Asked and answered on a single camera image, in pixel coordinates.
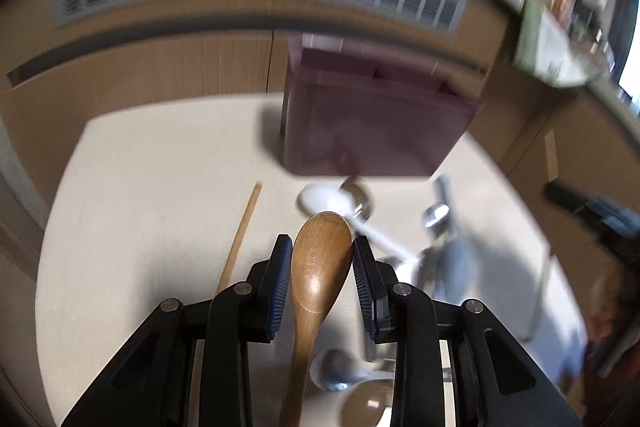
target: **black tool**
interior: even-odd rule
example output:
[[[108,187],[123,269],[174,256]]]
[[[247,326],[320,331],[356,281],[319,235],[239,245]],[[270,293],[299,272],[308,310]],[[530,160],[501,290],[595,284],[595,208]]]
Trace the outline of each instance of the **black tool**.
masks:
[[[186,427],[196,341],[205,340],[201,427],[254,424],[247,342],[268,343],[280,326],[291,240],[278,240],[247,282],[215,299],[183,306],[165,299],[82,395],[62,427]],[[439,339],[452,360],[456,425],[580,425],[571,408],[517,341],[479,301],[432,301],[398,283],[373,258],[366,237],[353,243],[365,325],[376,343],[398,343],[393,427],[444,427]]]
[[[545,196],[580,218],[596,233],[600,244],[628,268],[613,332],[598,343],[587,360],[604,378],[640,334],[640,216],[611,201],[580,194],[558,180],[545,185]]]

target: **metal ladle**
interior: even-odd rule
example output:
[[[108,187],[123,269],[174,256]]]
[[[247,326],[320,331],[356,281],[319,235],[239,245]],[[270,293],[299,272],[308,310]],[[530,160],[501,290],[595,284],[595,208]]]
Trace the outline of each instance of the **metal ladle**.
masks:
[[[432,204],[422,215],[422,225],[431,232],[434,239],[446,232],[449,226],[449,205],[439,201]]]
[[[320,389],[336,393],[358,382],[393,380],[395,372],[364,367],[349,351],[334,348],[318,353],[314,357],[309,367],[309,377]],[[444,381],[451,381],[449,367],[443,368],[442,378]]]

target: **countertop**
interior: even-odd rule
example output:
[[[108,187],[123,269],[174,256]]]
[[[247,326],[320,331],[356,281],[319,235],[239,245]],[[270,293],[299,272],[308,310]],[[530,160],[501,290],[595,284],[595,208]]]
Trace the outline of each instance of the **countertop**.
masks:
[[[268,258],[279,233],[296,236],[307,218],[296,198],[311,178],[293,176],[279,161],[281,106],[280,94],[217,96],[123,110],[87,125],[52,208],[36,289],[38,359],[57,425],[161,300],[212,298],[256,180],[264,187],[231,282]],[[519,338],[535,325],[538,298],[546,303],[545,341],[526,347],[555,380],[571,353],[580,359],[584,328],[561,269],[549,264],[546,238],[470,136],[440,172],[449,175],[465,233],[481,248],[478,298]],[[430,180],[365,182],[375,203],[370,223],[414,251],[427,248],[420,216],[436,201]],[[559,293],[540,295],[545,267],[559,278]],[[553,305],[558,299],[562,307]],[[350,273],[316,349],[341,346],[362,357],[361,324]],[[276,340],[250,349],[257,425],[277,416],[291,325],[287,307]],[[303,425],[340,425],[349,396],[312,393]]]

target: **wooden cabinet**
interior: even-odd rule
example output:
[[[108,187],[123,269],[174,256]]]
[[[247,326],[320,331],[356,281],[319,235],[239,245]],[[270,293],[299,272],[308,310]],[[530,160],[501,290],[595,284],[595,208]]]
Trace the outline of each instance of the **wooden cabinet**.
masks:
[[[201,33],[106,49],[0,96],[15,151],[49,202],[85,124],[107,112],[193,96],[266,92],[270,31]]]
[[[590,94],[575,98],[564,93],[542,123],[530,124],[534,130],[523,130],[523,136],[531,137],[529,144],[506,173],[551,243],[586,313],[593,283],[616,261],[574,216],[543,198],[548,181],[546,136],[553,131],[560,180],[635,212],[640,211],[640,157],[620,125]]]

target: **white plastic spoon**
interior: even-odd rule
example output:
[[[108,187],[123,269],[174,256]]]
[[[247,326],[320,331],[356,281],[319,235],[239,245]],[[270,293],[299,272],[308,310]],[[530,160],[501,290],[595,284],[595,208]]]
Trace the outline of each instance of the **white plastic spoon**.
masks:
[[[383,250],[400,256],[408,263],[415,264],[418,261],[416,253],[398,245],[380,230],[366,223],[360,216],[355,216],[355,202],[350,193],[345,190],[323,183],[309,183],[300,192],[300,204],[312,216],[320,212],[335,212]]]

